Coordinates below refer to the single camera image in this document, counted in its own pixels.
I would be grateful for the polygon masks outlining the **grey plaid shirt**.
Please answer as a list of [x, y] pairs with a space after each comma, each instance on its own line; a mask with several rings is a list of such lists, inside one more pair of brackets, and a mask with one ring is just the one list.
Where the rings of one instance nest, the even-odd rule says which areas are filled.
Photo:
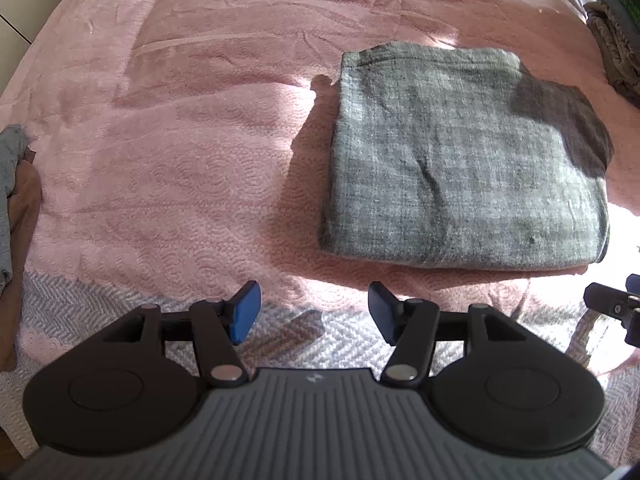
[[401, 42], [345, 53], [337, 88], [326, 252], [496, 271], [604, 258], [613, 144], [579, 89], [505, 50]]

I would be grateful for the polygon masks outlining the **brown garment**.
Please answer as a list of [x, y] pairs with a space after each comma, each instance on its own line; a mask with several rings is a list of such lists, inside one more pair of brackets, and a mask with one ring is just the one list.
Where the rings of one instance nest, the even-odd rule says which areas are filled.
[[1, 370], [16, 367], [15, 341], [21, 323], [24, 269], [41, 205], [41, 182], [29, 160], [17, 164], [14, 191], [8, 198], [13, 276], [1, 293]]

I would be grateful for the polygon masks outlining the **pink and grey bedspread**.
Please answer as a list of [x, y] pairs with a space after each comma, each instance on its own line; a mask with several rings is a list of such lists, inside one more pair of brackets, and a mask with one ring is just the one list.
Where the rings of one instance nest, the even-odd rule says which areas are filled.
[[[32, 375], [145, 301], [175, 311], [262, 286], [250, 366], [383, 366], [367, 314], [379, 280], [449, 310], [502, 309], [604, 383], [594, 448], [639, 457], [639, 353], [587, 310], [592, 282], [639, 269], [639, 113], [604, 76], [587, 0], [63, 0], [3, 92], [3, 125], [35, 151], [42, 206], [28, 255], [17, 366], [1, 426], [36, 449]], [[347, 51], [390, 41], [515, 53], [576, 87], [615, 146], [606, 258], [561, 274], [429, 271], [335, 258], [318, 224]]]

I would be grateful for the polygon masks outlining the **stack of folded clothes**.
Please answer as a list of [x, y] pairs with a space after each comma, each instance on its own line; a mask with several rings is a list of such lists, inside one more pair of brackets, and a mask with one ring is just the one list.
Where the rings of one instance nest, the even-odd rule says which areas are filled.
[[639, 0], [593, 0], [584, 9], [608, 83], [638, 107]]

